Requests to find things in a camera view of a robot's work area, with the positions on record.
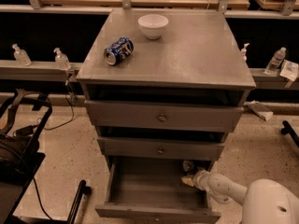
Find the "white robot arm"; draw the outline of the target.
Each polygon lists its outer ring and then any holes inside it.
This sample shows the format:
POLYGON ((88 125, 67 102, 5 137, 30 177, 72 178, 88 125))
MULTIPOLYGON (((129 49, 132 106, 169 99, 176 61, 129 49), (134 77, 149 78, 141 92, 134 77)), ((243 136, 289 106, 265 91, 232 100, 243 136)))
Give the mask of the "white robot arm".
POLYGON ((234 200, 242 206, 242 224, 299 224, 299 198, 270 179, 258 179, 248 187, 219 173, 201 170, 181 178, 188 186, 204 190, 216 202, 234 200))

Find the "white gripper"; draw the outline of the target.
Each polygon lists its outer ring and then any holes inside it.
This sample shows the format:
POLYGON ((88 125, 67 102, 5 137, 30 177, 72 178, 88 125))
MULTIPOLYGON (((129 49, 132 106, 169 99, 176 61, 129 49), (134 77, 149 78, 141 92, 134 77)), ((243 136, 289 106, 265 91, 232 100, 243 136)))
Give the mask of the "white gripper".
POLYGON ((211 173, 206 171, 206 170, 202 170, 197 172, 193 178, 191 178, 190 176, 183 176, 181 178, 181 181, 185 184, 188 185, 190 187, 195 186, 196 188, 200 189, 200 190, 209 190, 209 184, 208 184, 208 179, 210 178, 211 173))

